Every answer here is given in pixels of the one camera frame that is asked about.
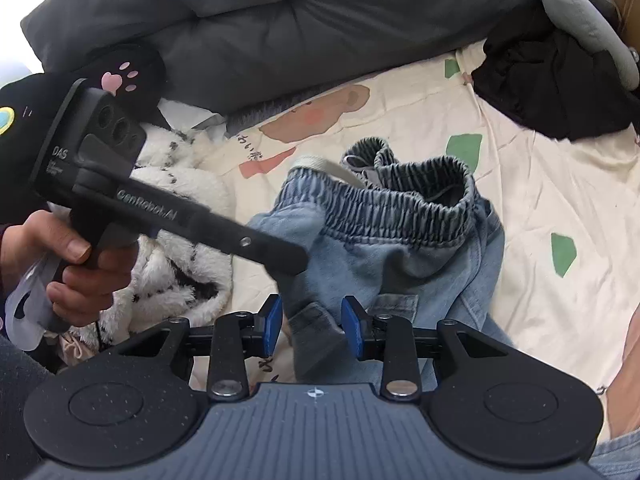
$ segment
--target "gray pillow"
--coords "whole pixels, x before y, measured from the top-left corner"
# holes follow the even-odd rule
[[[624,88],[638,87],[640,74],[633,55],[604,17],[611,18],[614,12],[618,16],[612,0],[542,0],[542,4],[553,24],[571,34],[584,50],[611,54]]]

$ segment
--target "fingernail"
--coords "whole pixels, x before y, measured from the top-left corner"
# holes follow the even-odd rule
[[[47,297],[51,303],[56,303],[61,299],[60,285],[57,282],[51,282],[47,285]]]
[[[84,240],[74,238],[66,246],[66,250],[69,251],[69,254],[74,258],[81,258],[89,250],[90,247],[91,245],[89,245]]]

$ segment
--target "bedding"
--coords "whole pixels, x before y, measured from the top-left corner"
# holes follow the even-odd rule
[[[527,0],[46,0],[22,20],[44,70],[131,38],[167,68],[165,97],[226,114],[485,37]]]
[[[222,177],[248,222],[271,209],[301,155],[339,162],[363,137],[388,140],[400,160],[455,155],[504,225],[506,247],[491,314],[521,350],[600,393],[620,370],[640,301],[640,148],[632,126],[575,143],[520,127],[473,92],[482,43],[326,92],[213,150],[201,169]],[[276,292],[263,268],[233,260],[230,310],[257,311]],[[247,361],[250,381],[292,381],[289,328],[276,353]],[[204,386],[206,358],[192,384]]]
[[[228,216],[232,201],[222,180],[194,167],[199,153],[209,150],[206,133],[170,132],[149,124],[145,131],[146,142],[131,177]],[[212,324],[228,302],[231,269],[229,254],[205,245],[163,230],[155,238],[140,235],[131,282],[114,293],[113,305],[100,313],[99,336],[93,323],[71,327],[60,340],[63,361],[77,360],[81,345],[97,352],[101,344],[121,343],[131,333],[173,316],[187,318],[193,327]]]

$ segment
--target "cartoon print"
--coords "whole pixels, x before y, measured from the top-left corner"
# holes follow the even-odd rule
[[[129,68],[130,63],[129,61],[125,61],[123,64],[120,65],[119,70],[126,70],[127,68]],[[131,70],[130,72],[127,72],[127,79],[133,79],[135,78],[135,76],[138,75],[138,71],[137,70]],[[102,83],[102,89],[105,92],[109,92],[111,93],[114,97],[116,95],[116,92],[120,89],[120,87],[122,86],[122,76],[119,74],[112,74],[111,72],[105,72],[102,75],[102,79],[100,80],[100,82]],[[134,84],[128,84],[127,86],[125,86],[124,91],[125,92],[133,92],[136,89],[136,85]]]
[[[478,167],[482,134],[461,134],[449,137],[445,153],[453,155],[468,165],[473,173]]]
[[[297,142],[324,134],[343,113],[360,110],[369,100],[369,94],[369,88],[364,85],[349,85],[290,110],[261,126],[260,131],[281,142]]]
[[[460,65],[455,59],[444,60],[444,77],[451,79],[457,73],[460,73]]]
[[[13,108],[9,108],[8,106],[0,107],[0,135],[9,129],[14,123],[14,119],[15,113]]]
[[[573,238],[551,233],[551,256],[558,276],[564,278],[577,255]]]
[[[246,154],[246,158],[248,158],[249,160],[261,160],[262,153],[256,152],[255,148],[251,146],[251,143],[247,142],[247,139],[248,139],[248,136],[246,135],[238,135],[236,137],[236,140],[238,140],[240,144],[244,144],[244,148],[246,150],[249,150]]]
[[[258,173],[267,174],[273,168],[278,167],[288,156],[293,155],[293,152],[295,151],[296,151],[296,147],[294,146],[290,150],[279,153],[270,158],[265,158],[263,160],[249,160],[247,162],[243,162],[239,166],[240,173],[245,178],[252,177]]]

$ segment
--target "finger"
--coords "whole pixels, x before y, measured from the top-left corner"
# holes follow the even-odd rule
[[[98,256],[97,267],[113,272],[129,272],[138,257],[138,243],[119,249],[105,249]]]
[[[89,242],[49,211],[32,213],[24,228],[27,243],[51,250],[69,263],[81,264],[89,257]]]
[[[64,305],[60,305],[59,303],[53,304],[53,311],[62,319],[77,327],[87,326],[94,321],[98,321],[99,317],[99,314],[97,312],[90,312],[88,314],[84,312],[76,312],[75,310],[69,310]]]
[[[47,297],[51,303],[59,303],[65,310],[78,314],[98,314],[113,304],[111,294],[85,296],[64,283],[51,282],[47,285]]]
[[[62,281],[85,296],[101,296],[129,285],[131,273],[69,266],[62,273]]]

